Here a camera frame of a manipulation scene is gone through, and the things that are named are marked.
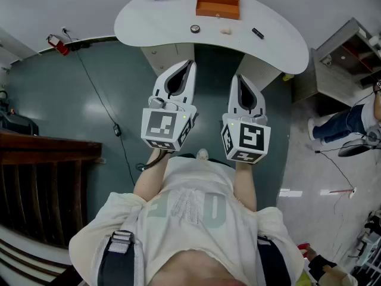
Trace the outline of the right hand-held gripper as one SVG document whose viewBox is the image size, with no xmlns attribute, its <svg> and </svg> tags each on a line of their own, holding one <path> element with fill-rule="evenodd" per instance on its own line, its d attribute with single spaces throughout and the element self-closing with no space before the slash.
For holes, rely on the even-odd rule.
<svg viewBox="0 0 381 286">
<path fill-rule="evenodd" d="M 264 116 L 266 102 L 260 90 L 241 74 L 232 79 L 228 112 L 223 114 L 221 130 L 226 158 L 248 164 L 259 162 L 268 153 L 271 134 Z"/>
</svg>

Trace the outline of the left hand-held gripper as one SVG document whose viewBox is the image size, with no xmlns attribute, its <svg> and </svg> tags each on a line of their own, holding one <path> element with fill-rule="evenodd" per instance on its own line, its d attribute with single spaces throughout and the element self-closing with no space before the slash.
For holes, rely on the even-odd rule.
<svg viewBox="0 0 381 286">
<path fill-rule="evenodd" d="M 191 104 L 196 70 L 194 60 L 184 60 L 157 77 L 149 107 L 142 113 L 141 138 L 151 148 L 181 150 L 197 115 Z"/>
</svg>

